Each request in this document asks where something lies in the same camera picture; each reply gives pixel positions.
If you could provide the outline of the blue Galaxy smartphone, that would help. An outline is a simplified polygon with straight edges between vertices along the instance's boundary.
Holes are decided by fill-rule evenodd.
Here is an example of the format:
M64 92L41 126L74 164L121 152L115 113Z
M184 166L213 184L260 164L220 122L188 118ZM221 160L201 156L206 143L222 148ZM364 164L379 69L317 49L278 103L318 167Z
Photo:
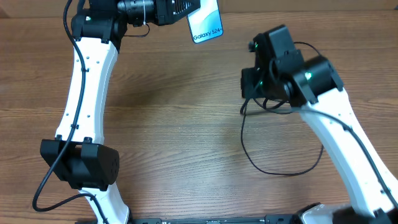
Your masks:
M187 16L194 44L206 42L223 35L223 25L217 0L201 0L200 8Z

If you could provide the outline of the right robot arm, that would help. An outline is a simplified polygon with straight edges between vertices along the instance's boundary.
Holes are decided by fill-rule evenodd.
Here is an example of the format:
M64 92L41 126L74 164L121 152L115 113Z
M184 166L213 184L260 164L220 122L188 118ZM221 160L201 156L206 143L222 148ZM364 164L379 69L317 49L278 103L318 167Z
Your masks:
M305 60L283 25L255 36L248 49L255 62L241 71L242 97L275 114L289 104L319 138L349 195L347 205L313 203L265 221L396 223L397 179L362 129L332 63L321 54Z

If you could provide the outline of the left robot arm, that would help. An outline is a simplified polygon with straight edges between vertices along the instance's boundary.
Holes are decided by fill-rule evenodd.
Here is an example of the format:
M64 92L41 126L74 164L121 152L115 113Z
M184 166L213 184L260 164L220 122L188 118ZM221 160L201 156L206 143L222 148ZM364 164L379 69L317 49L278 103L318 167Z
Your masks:
M54 139L40 154L55 174L87 199L97 223L132 223L116 179L119 153L104 145L103 118L109 79L128 25L171 25L199 9L199 0L80 1L63 23L74 49L67 105Z

